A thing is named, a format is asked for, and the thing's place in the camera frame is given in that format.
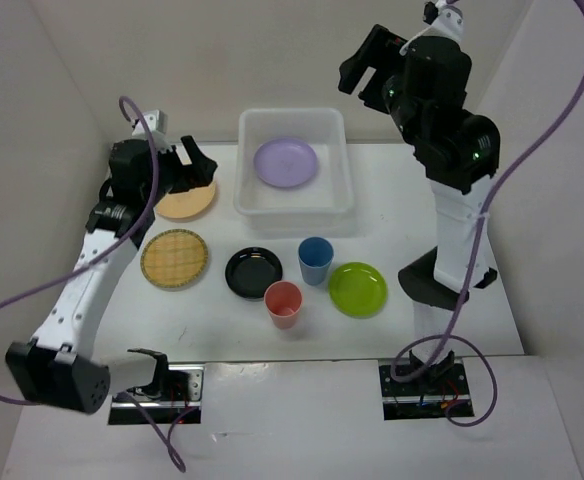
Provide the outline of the orange plastic plate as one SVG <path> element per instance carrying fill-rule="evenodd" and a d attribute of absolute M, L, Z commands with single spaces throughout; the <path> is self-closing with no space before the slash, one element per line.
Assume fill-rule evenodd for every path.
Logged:
<path fill-rule="evenodd" d="M 213 204 L 217 193 L 217 183 L 188 192 L 166 195 L 155 207 L 155 212 L 171 221 L 187 221 L 205 213 Z"/>

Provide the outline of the purple plastic plate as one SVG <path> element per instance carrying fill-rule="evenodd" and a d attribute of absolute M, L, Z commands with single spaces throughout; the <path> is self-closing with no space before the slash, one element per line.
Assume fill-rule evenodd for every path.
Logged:
<path fill-rule="evenodd" d="M 262 144 L 253 158 L 256 175 L 276 188 L 295 188 L 315 177 L 318 157 L 306 142 L 277 138 Z"/>

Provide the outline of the yellow woven pattern plate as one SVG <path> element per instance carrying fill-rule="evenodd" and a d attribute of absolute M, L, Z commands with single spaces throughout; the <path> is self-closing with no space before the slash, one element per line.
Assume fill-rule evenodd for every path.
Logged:
<path fill-rule="evenodd" d="M 141 253 L 144 278 L 153 286 L 176 290 L 196 281 L 205 271 L 209 252 L 203 238 L 186 229 L 154 236 Z"/>

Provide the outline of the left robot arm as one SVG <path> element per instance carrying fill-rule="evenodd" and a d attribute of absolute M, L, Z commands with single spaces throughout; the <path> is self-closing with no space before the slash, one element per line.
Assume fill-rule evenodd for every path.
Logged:
<path fill-rule="evenodd" d="M 171 375 L 164 354 L 140 350 L 141 359 L 101 365 L 92 353 L 101 319 L 114 290 L 155 220 L 157 203 L 169 193 L 182 193 L 211 184 L 217 164 L 191 136 L 181 143 L 189 157 L 182 163 L 175 147 L 158 153 L 158 189 L 151 189 L 154 162 L 146 140 L 117 142 L 109 156 L 110 176 L 91 210 L 79 267 L 96 264 L 68 281 L 45 321 L 27 342 L 14 342 L 5 354 L 6 365 L 23 397 L 33 403 L 97 412 L 116 392 L 112 379 L 120 371 L 135 378 L 148 399 L 164 397 Z"/>

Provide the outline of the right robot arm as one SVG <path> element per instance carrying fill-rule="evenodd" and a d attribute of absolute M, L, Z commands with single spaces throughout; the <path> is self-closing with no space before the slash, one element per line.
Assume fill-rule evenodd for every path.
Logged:
<path fill-rule="evenodd" d="M 442 36 L 407 41 L 375 25 L 356 53 L 339 67 L 338 88 L 353 93 L 367 69 L 374 73 L 359 93 L 363 104 L 389 115 L 424 167 L 435 197 L 437 245 L 402 268 L 398 280 L 414 305 L 415 331 L 437 346 L 410 353 L 405 374 L 422 393 L 445 381 L 444 364 L 453 355 L 446 343 L 446 320 L 484 289 L 497 272 L 485 260 L 482 207 L 499 166 L 500 134 L 487 117 L 464 107 L 470 57 Z"/>

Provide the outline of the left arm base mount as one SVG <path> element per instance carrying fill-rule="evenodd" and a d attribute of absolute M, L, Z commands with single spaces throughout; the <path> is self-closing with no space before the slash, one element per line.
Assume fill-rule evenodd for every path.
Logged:
<path fill-rule="evenodd" d="M 205 366 L 203 364 L 173 363 L 169 366 L 172 383 L 161 394 L 147 396 L 140 388 L 130 388 L 127 393 L 159 426 L 168 426 L 175 420 L 179 424 L 199 424 Z M 147 425 L 147 419 L 125 395 L 117 394 L 108 410 L 111 426 Z"/>

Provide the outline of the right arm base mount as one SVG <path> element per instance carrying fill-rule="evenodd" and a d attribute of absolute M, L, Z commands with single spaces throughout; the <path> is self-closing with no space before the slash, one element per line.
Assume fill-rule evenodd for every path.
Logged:
<path fill-rule="evenodd" d="M 452 407 L 453 418 L 474 416 L 470 389 L 461 361 L 437 380 L 420 378 L 411 383 L 399 383 L 390 376 L 388 361 L 378 363 L 383 416 L 385 421 L 444 418 Z"/>

